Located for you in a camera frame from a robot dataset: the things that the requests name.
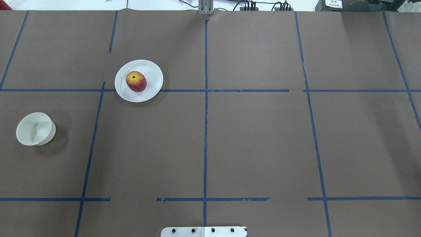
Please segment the white round plate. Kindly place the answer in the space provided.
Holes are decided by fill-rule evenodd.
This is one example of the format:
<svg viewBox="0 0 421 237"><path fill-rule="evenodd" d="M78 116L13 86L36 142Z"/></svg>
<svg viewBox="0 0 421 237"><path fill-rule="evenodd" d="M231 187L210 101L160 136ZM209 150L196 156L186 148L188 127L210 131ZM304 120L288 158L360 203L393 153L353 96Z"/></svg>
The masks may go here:
<svg viewBox="0 0 421 237"><path fill-rule="evenodd" d="M142 73L147 81L146 89L142 92L132 91L126 84L125 77L129 72ZM163 85L162 70L149 60L134 60L126 63L117 72L114 87L120 97L129 102L144 102L158 94Z"/></svg>

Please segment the red yellow apple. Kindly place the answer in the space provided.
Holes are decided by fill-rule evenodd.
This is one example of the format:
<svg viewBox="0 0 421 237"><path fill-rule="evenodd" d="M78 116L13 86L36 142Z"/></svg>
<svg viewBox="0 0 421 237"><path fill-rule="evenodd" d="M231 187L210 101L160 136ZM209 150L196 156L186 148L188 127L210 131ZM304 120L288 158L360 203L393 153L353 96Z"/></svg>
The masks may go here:
<svg viewBox="0 0 421 237"><path fill-rule="evenodd" d="M145 76L138 71L129 72L125 77L125 81L127 86L134 92L142 92L147 86Z"/></svg>

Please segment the silver metal mounting plate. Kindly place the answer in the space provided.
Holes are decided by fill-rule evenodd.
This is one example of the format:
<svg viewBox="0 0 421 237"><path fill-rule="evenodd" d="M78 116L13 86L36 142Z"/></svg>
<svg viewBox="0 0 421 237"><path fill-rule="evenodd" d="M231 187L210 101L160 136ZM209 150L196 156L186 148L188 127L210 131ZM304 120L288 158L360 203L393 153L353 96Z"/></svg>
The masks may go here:
<svg viewBox="0 0 421 237"><path fill-rule="evenodd" d="M165 227L161 237L247 237L247 228L242 226L190 226Z"/></svg>

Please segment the white bowl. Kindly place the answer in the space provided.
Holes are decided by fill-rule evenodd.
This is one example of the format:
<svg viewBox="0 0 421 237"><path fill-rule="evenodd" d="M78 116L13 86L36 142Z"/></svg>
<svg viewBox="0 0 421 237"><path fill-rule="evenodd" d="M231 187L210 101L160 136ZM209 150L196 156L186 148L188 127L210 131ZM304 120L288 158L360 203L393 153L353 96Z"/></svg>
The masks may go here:
<svg viewBox="0 0 421 237"><path fill-rule="evenodd" d="M15 135L23 145L45 145L54 138L56 130L55 123L47 114L35 112L19 122Z"/></svg>

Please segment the brown paper table cover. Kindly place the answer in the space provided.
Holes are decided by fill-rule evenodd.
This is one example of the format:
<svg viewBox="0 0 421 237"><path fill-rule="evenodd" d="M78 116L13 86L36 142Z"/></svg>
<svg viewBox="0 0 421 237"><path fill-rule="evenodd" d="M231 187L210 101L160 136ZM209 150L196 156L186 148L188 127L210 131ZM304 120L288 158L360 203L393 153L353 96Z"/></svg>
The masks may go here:
<svg viewBox="0 0 421 237"><path fill-rule="evenodd" d="M419 237L419 46L419 13L1 11L1 236Z"/></svg>

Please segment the black power strip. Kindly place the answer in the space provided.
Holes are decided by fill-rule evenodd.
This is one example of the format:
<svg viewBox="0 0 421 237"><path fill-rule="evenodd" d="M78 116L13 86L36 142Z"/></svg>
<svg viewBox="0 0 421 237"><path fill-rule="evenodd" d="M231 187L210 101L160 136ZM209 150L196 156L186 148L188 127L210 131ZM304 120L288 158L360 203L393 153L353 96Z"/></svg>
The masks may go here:
<svg viewBox="0 0 421 237"><path fill-rule="evenodd" d="M258 12L259 8L257 6L244 6L240 7L241 12Z"/></svg>

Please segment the black device with label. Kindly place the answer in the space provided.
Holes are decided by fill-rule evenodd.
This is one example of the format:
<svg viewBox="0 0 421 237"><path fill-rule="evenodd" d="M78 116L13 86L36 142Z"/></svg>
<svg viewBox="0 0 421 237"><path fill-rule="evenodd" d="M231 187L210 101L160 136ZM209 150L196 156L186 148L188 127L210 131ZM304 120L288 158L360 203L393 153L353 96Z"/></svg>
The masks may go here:
<svg viewBox="0 0 421 237"><path fill-rule="evenodd" d="M382 12L384 7L368 0L319 0L316 12Z"/></svg>

